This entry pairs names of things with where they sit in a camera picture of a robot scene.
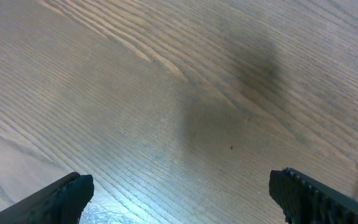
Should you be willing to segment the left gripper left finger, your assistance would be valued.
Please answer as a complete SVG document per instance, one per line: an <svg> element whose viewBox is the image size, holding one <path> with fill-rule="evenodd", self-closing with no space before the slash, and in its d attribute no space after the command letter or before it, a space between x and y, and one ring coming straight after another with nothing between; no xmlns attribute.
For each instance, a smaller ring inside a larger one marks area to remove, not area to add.
<svg viewBox="0 0 358 224"><path fill-rule="evenodd" d="M93 176L71 172L1 211L0 224L79 224L93 195Z"/></svg>

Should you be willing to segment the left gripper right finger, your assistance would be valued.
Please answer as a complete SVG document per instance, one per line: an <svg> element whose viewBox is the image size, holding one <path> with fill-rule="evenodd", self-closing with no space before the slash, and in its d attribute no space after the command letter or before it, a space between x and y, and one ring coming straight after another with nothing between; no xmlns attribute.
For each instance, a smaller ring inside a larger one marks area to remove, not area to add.
<svg viewBox="0 0 358 224"><path fill-rule="evenodd" d="M269 195L287 223L358 224L358 202L301 172L272 170Z"/></svg>

